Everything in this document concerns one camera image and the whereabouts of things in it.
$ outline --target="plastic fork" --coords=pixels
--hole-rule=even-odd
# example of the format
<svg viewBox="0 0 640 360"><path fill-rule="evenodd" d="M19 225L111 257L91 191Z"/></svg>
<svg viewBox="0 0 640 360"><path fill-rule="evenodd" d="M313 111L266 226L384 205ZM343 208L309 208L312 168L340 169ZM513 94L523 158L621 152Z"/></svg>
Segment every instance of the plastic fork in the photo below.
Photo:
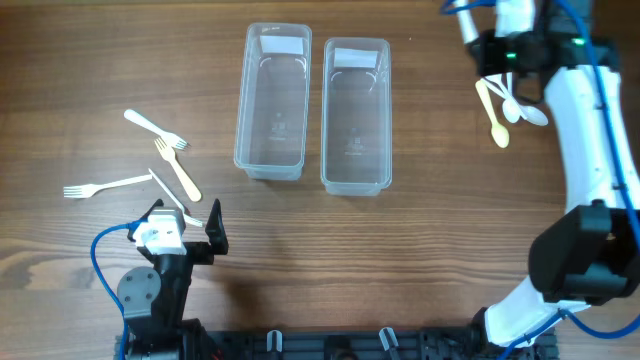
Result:
<svg viewBox="0 0 640 360"><path fill-rule="evenodd" d="M124 112L124 117L132 123L140 125L143 128L158 134L167 144L171 145L171 147L178 150L184 150L184 148L189 146L189 143L183 140L180 136L160 129L156 124L138 114L135 110L126 110Z"/></svg>
<svg viewBox="0 0 640 360"><path fill-rule="evenodd" d="M64 190L64 197L73 198L73 199L86 199L92 197L95 193L100 190L114 188L118 186L137 184L139 182L151 180L151 175L142 175L136 176L129 179L124 179L120 181L110 182L108 184L96 185L96 184L87 184L87 185L79 185L79 186L66 186Z"/></svg>
<svg viewBox="0 0 640 360"><path fill-rule="evenodd" d="M158 182L158 185L160 185L160 187L164 190L164 192L166 192L167 195L169 195L171 200L173 200L173 202L176 203L176 205L178 205L178 208L182 210L182 216L184 217L185 222L198 227L204 226L204 223L202 221L194 219L191 216L187 215L187 209L184 207L184 205L182 205L180 200L178 200L178 198L175 195L173 195L171 190L169 190L169 187L165 185L165 183L162 180L160 180L158 175L156 175L156 173L154 173L153 170L149 169L149 173L153 176L154 179L156 179L156 181Z"/></svg>
<svg viewBox="0 0 640 360"><path fill-rule="evenodd" d="M176 175L178 175L178 179L180 179L180 182L184 187L184 191L187 192L189 199L191 199L191 201L193 202L200 201L200 199L202 199L202 193L200 193L200 190L198 190L196 184L193 182L193 180L191 180L189 175L187 175L182 166L180 166L178 160L176 160L175 150L168 146L167 143L162 140L162 138L156 139L155 144L158 148L158 151L160 151L160 155L162 155L162 158L169 162L169 164L171 164L171 166L173 167L173 171L175 171Z"/></svg>

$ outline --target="white plastic fork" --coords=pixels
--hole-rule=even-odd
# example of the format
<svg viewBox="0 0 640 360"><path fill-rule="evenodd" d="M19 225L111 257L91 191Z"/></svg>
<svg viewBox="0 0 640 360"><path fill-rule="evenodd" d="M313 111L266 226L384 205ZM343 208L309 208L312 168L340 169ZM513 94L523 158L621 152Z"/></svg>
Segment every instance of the white plastic fork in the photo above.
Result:
<svg viewBox="0 0 640 360"><path fill-rule="evenodd" d="M158 134L171 147L174 147L178 150L184 150L187 146L189 146L189 143L183 140L180 136L162 130L156 124L152 123L149 119L138 114L135 110L126 110L124 112L124 117L132 123L140 125L143 128Z"/></svg>
<svg viewBox="0 0 640 360"><path fill-rule="evenodd" d="M136 176L129 179L124 179L120 181L110 182L108 184L96 185L96 184L87 184L87 185L79 185L79 186L66 186L64 187L64 197L73 198L73 199L86 199L92 197L95 193L100 190L114 188L118 186L137 184L139 182L151 180L151 175L142 175Z"/></svg>
<svg viewBox="0 0 640 360"><path fill-rule="evenodd" d="M173 195L171 190L169 190L169 187L167 187L167 185L165 185L165 183L162 180L160 180L158 175L156 175L156 173L154 173L153 170L149 169L149 173L153 176L154 179L156 179L156 181L158 182L158 185L160 185L160 187L164 190L164 192L166 192L167 195L169 195L171 200L173 200L173 202L176 203L176 205L178 205L178 208L182 210L182 216L184 217L185 222L198 227L204 226L204 223L202 221L198 219L194 219L191 216L187 215L187 210L185 209L184 205L182 205L180 200L178 200L178 198L175 195Z"/></svg>

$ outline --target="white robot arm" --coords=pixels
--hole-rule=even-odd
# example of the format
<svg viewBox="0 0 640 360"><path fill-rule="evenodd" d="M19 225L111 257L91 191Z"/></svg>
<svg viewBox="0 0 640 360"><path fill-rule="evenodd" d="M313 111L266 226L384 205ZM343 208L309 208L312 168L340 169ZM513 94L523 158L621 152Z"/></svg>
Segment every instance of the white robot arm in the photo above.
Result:
<svg viewBox="0 0 640 360"><path fill-rule="evenodd" d="M454 3L456 7L462 7L467 5L467 0L457 0ZM492 54L479 51L483 42L486 44L490 41L493 48L500 49L502 46L505 52L522 50L522 44L518 44L513 39L522 33L532 33L535 26L533 0L498 0L496 14L495 32L482 39L479 38L469 10L456 14L464 43L469 47L472 55L474 51L476 52L474 57L481 76L489 75L483 72L497 71L501 67L504 70L509 68L507 71L511 71L512 68L509 66L511 64L501 63L499 58L498 60L495 57L492 58ZM584 39L575 36L574 40L576 47L584 46ZM549 74L546 84L543 85L545 85L544 99L555 119L562 152L567 189L565 213L570 213L580 205L591 206L594 201L610 209L625 208L626 204L621 198L621 192L618 191L612 146L617 151L633 208L639 209L640 182L633 165L620 110L620 75L609 66L599 66L615 140L614 144L611 144L593 67L587 64L564 66L557 63L556 65L553 68L555 72ZM558 314L559 310L574 313L588 309L590 303L600 305L598 301L586 299L586 296L565 296L554 299L556 301L546 301L545 294L539 291L534 283L531 277L527 276L504 300L486 309L483 323L488 342L507 347L523 335L532 334ZM517 347L529 346L531 342L521 343Z"/></svg>

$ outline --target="wooden fork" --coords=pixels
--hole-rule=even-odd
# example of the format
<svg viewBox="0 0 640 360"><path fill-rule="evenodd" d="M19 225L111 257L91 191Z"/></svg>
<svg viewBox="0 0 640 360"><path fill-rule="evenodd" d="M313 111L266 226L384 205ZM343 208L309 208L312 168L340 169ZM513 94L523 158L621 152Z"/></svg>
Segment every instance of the wooden fork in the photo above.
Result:
<svg viewBox="0 0 640 360"><path fill-rule="evenodd" d="M191 180L189 175L187 175L182 166L180 166L180 164L178 163L178 160L176 160L175 150L173 150L171 146L168 146L167 143L162 140L162 138L157 138L155 140L155 144L158 148L158 151L160 151L160 155L162 155L162 158L168 161L169 164L171 164L173 170L176 172L176 175L178 175L178 179L180 179L180 182L182 183L184 190L187 192L189 199L191 199L191 201L193 202L200 201L200 199L202 199L202 193L200 193L200 190L198 190L196 184L194 184L193 180Z"/></svg>

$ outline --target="label on container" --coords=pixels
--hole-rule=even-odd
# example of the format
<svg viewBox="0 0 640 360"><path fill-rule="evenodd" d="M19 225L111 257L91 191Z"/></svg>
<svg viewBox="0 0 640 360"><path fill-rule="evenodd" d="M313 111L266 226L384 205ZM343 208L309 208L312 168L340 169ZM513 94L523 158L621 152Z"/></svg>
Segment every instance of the label on container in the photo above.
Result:
<svg viewBox="0 0 640 360"><path fill-rule="evenodd" d="M378 60L377 51L337 48L333 57L333 67L373 69L376 67L376 60Z"/></svg>
<svg viewBox="0 0 640 360"><path fill-rule="evenodd" d="M364 151L364 144L362 144L362 138L360 137L360 130L352 128L349 132L347 139L347 145L345 146L345 155L360 156Z"/></svg>
<svg viewBox="0 0 640 360"><path fill-rule="evenodd" d="M302 38L294 36L260 35L262 53L304 55Z"/></svg>
<svg viewBox="0 0 640 360"><path fill-rule="evenodd" d="M287 123L284 121L271 123L271 135L269 136L269 140L285 141L287 140L287 134Z"/></svg>

